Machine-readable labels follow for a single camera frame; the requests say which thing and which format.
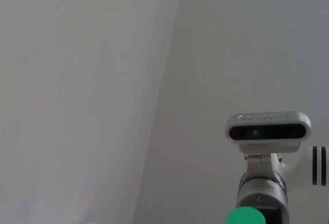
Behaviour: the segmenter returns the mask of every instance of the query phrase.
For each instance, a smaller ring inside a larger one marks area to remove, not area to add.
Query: white surface
[[[181,0],[135,224],[225,223],[244,169],[224,126],[300,110],[328,146],[329,0]],[[291,224],[328,222],[329,191],[289,193]]]
[[[0,220],[131,223],[178,0],[0,0]]]

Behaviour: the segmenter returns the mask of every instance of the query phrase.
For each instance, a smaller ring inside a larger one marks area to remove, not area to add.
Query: green cap
[[[228,215],[226,224],[266,224],[264,215],[251,207],[237,208]]]

